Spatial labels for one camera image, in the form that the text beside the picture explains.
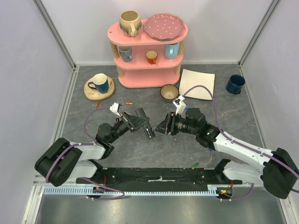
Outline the dark battery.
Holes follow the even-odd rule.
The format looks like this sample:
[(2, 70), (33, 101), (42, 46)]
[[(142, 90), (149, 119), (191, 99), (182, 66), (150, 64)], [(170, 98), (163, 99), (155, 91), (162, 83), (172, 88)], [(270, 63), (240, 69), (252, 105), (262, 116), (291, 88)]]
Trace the dark battery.
[(146, 131), (147, 131), (148, 137), (151, 138), (151, 132), (150, 132), (150, 129), (148, 127), (146, 128)]

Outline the black remote control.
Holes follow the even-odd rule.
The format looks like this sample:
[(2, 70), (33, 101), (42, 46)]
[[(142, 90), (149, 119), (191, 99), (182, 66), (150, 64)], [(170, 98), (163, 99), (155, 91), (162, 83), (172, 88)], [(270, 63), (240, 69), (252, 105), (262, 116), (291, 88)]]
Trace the black remote control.
[[(135, 113), (138, 117), (146, 117), (144, 110), (142, 108), (138, 108), (135, 110)], [(148, 140), (151, 140), (155, 137), (155, 133), (152, 131), (152, 127), (149, 121), (145, 122), (142, 126)]]

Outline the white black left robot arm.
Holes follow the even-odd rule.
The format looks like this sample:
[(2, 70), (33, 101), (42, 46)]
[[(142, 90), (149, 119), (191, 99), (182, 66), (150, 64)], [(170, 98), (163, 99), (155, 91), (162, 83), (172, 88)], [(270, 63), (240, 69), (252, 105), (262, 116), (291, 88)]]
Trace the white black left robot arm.
[(58, 187), (68, 179), (86, 177), (91, 183), (99, 183), (103, 173), (97, 160), (106, 159), (113, 151), (112, 143), (127, 131), (142, 128), (148, 139), (152, 139), (150, 119), (139, 108), (136, 115), (122, 112), (114, 125), (99, 125), (93, 142), (74, 143), (65, 138), (57, 139), (35, 163), (35, 170), (47, 183)]

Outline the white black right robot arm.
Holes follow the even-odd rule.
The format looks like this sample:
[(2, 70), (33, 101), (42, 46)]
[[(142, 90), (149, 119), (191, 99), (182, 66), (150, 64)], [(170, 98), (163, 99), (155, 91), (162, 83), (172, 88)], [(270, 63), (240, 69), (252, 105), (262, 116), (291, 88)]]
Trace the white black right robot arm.
[(258, 184), (275, 197), (286, 199), (299, 177), (299, 170), (286, 150), (272, 151), (240, 141), (209, 124), (198, 108), (187, 110), (184, 118), (175, 112), (167, 113), (154, 131), (164, 135), (179, 132), (195, 135), (201, 146), (243, 161), (243, 164), (224, 161), (224, 166), (214, 171), (215, 180), (221, 184), (228, 180)]

